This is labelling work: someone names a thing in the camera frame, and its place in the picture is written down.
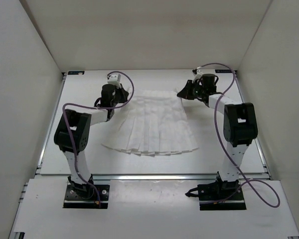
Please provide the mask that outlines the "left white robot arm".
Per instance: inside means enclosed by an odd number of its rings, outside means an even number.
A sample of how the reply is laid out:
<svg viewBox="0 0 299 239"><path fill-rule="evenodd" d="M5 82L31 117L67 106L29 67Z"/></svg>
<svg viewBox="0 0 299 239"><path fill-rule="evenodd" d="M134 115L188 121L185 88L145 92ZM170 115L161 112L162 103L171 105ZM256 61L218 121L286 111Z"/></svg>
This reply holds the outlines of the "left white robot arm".
<svg viewBox="0 0 299 239"><path fill-rule="evenodd" d="M82 198L94 194L92 174L89 172L84 150L88 143L90 127L109 121L117 106L129 102L129 93L121 83L105 84L101 97L93 107L66 103L62 107L62 117L54 134L54 143L64 153L70 168L68 180Z"/></svg>

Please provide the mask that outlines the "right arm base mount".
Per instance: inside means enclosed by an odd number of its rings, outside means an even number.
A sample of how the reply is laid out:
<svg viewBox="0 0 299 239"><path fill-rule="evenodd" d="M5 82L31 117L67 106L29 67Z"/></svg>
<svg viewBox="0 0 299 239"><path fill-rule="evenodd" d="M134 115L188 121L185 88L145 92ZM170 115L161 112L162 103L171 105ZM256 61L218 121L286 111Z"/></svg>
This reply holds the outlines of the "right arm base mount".
<svg viewBox="0 0 299 239"><path fill-rule="evenodd" d="M198 184L197 187L188 190L185 196L198 198L201 211L241 211L247 209L239 180L224 181L220 174L216 175L214 182Z"/></svg>

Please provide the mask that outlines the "white pleated skirt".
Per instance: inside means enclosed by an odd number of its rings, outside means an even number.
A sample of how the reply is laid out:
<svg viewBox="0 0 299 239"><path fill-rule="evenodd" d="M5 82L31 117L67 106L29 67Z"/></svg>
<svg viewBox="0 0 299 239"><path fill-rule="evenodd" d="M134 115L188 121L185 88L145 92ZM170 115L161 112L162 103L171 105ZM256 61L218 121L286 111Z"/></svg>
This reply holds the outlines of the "white pleated skirt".
<svg viewBox="0 0 299 239"><path fill-rule="evenodd" d="M173 155L197 150L177 92L139 90L110 121L102 145L136 155Z"/></svg>

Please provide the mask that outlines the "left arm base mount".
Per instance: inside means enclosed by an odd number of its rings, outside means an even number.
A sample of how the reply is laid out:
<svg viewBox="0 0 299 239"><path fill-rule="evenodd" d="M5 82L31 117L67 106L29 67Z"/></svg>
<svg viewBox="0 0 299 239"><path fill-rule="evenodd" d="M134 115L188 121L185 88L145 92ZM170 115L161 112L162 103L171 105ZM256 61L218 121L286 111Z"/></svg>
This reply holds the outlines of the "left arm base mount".
<svg viewBox="0 0 299 239"><path fill-rule="evenodd" d="M63 208L66 209L107 209L110 185L98 184L94 185L99 192L100 199L98 200L97 193L94 188L88 184L77 184L68 176L68 184L65 191Z"/></svg>

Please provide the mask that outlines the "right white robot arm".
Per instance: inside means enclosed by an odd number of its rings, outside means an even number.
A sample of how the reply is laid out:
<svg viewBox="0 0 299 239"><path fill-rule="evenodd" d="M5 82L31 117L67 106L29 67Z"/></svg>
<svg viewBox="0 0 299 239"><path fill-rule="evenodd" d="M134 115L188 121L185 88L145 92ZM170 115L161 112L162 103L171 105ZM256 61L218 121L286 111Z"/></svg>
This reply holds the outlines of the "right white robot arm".
<svg viewBox="0 0 299 239"><path fill-rule="evenodd" d="M225 159L217 173L213 193L218 199L226 199L239 185L239 169L246 150L258 135L258 127L252 103L241 103L217 91L219 77L214 74L194 73L177 94L185 100L199 100L223 115L223 135L227 142Z"/></svg>

